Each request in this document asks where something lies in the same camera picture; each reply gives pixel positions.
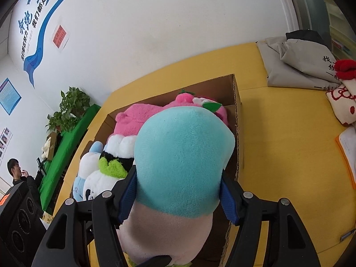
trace man's hand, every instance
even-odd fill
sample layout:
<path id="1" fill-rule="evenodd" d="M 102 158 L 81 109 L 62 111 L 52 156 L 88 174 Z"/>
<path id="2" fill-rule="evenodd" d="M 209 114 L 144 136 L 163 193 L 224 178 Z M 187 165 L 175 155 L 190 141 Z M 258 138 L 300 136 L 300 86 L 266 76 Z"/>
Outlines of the man's hand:
<path id="1" fill-rule="evenodd" d="M 27 178 L 29 176 L 29 174 L 26 170 L 22 170 L 21 173 L 24 175 L 25 178 Z"/>

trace black jacket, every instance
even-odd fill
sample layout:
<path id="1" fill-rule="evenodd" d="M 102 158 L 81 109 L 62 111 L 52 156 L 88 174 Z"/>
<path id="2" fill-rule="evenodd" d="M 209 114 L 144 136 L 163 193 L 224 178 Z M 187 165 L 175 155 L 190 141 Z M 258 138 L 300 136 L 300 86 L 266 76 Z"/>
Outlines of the black jacket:
<path id="1" fill-rule="evenodd" d="M 27 178 L 22 176 L 20 180 L 13 180 L 12 183 L 14 185 L 17 185 L 21 182 L 26 182 L 29 190 L 31 191 L 31 195 L 34 199 L 34 201 L 37 203 L 38 207 L 40 210 L 42 210 L 42 205 L 41 205 L 41 198 L 40 198 L 40 192 L 38 191 L 38 187 L 34 181 L 34 178 L 32 176 L 28 176 Z"/>

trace pink plush toy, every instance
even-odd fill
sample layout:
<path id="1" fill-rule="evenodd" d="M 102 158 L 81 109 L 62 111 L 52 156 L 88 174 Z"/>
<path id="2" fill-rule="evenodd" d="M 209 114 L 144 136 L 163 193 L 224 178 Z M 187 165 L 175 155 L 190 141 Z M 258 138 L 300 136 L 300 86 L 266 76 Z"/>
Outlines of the pink plush toy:
<path id="1" fill-rule="evenodd" d="M 113 134 L 136 136 L 142 125 L 156 113 L 176 106 L 203 107 L 203 104 L 207 102 L 216 103 L 213 100 L 206 98 L 194 97 L 190 93 L 181 93 L 177 95 L 174 101 L 163 107 L 143 103 L 133 104 L 126 111 L 117 114 L 116 126 Z M 228 126 L 227 112 L 223 106 L 215 111 L 215 114 Z"/>

